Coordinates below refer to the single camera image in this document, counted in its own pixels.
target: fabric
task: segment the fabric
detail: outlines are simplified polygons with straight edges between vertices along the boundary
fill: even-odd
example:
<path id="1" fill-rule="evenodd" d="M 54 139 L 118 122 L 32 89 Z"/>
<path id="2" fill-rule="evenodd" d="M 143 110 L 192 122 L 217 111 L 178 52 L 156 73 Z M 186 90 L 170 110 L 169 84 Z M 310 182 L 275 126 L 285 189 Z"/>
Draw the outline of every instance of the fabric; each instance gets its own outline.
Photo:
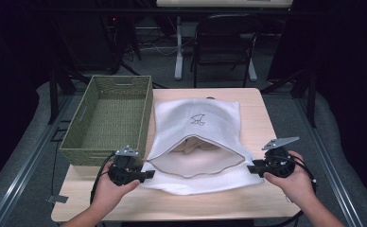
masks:
<path id="1" fill-rule="evenodd" d="M 262 183 L 250 174 L 251 152 L 240 144 L 239 102 L 208 98 L 154 104 L 156 135 L 142 171 L 156 170 L 141 185 L 176 195 Z"/>

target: metal bar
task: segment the metal bar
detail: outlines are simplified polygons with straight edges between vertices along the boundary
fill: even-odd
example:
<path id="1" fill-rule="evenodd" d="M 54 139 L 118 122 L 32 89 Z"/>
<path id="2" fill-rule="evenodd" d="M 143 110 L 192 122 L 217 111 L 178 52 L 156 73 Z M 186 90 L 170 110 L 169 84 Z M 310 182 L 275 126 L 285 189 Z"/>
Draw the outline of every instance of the metal bar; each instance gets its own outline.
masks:
<path id="1" fill-rule="evenodd" d="M 289 11 L 288 9 L 258 8 L 160 8 L 160 9 L 56 9 L 29 8 L 33 12 L 44 14 L 92 14 L 92 15 L 128 15 L 128 16 L 199 16 L 214 13 L 253 13 L 259 16 L 283 17 L 292 19 L 319 19 L 336 16 L 331 11 Z"/>

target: chair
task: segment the chair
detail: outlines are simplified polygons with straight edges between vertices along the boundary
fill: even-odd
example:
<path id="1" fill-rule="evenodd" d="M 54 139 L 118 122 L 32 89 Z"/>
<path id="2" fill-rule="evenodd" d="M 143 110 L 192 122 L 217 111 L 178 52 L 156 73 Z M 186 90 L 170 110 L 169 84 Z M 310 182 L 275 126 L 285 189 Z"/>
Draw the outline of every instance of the chair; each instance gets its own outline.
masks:
<path id="1" fill-rule="evenodd" d="M 234 70 L 238 64 L 246 65 L 242 84 L 245 87 L 260 30 L 260 21 L 251 14 L 216 14 L 201 19 L 196 27 L 190 66 L 194 72 L 194 87 L 197 87 L 198 65 L 233 65 Z"/>

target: green basket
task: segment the green basket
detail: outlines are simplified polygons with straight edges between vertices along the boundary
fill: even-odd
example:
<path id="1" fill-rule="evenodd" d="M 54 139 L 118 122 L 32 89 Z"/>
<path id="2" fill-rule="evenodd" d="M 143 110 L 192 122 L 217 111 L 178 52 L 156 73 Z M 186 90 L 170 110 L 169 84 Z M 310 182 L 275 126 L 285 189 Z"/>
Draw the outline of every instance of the green basket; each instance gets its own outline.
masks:
<path id="1" fill-rule="evenodd" d="M 142 165 L 153 101 L 150 76 L 93 76 L 62 141 L 74 166 L 101 166 L 129 145 Z"/>

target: basket handle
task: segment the basket handle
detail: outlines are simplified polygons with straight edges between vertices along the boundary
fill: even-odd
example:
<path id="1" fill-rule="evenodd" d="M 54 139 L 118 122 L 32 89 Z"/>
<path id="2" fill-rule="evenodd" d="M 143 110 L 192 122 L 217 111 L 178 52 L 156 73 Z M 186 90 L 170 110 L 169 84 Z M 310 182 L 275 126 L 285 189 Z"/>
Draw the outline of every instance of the basket handle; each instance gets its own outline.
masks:
<path id="1" fill-rule="evenodd" d="M 115 85 L 133 85 L 133 78 L 132 77 L 117 77 L 113 78 Z"/>
<path id="2" fill-rule="evenodd" d="M 87 105 L 80 106 L 79 112 L 78 112 L 78 120 L 79 122 L 82 121 L 83 116 L 86 114 L 87 111 Z"/>

